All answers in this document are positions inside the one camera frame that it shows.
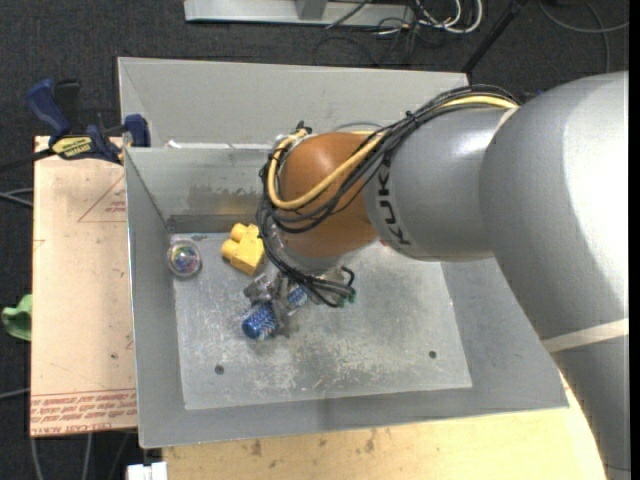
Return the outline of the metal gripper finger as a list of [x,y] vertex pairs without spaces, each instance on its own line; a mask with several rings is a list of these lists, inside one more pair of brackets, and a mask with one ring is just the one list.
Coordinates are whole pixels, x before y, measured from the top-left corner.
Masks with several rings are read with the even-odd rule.
[[278,323],[278,334],[286,338],[294,329],[293,316],[300,308],[300,290],[291,280],[277,280],[272,290],[272,304]]
[[255,277],[243,290],[244,296],[251,304],[266,304],[273,300],[270,278],[262,273]]

